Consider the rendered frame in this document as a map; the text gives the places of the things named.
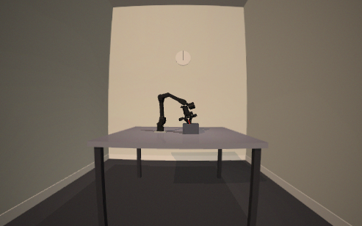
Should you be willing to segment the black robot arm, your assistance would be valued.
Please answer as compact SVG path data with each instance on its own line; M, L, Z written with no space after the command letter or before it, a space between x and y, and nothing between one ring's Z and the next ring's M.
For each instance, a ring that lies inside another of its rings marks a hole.
M159 94L158 100L159 100L160 117L159 117L159 121L157 123L157 131L164 131L164 124L166 123L166 117L164 117L164 99L167 97L170 97L170 98L178 101L180 104L184 105L184 106L180 107L183 109L183 111L187 111L189 109L195 109L194 102L187 103L184 99L177 98L176 96L174 96L168 92L165 94ZM187 105L187 106L185 106L185 105ZM189 117L189 116L192 116L192 114L193 113L191 111L189 113L186 113L186 116Z

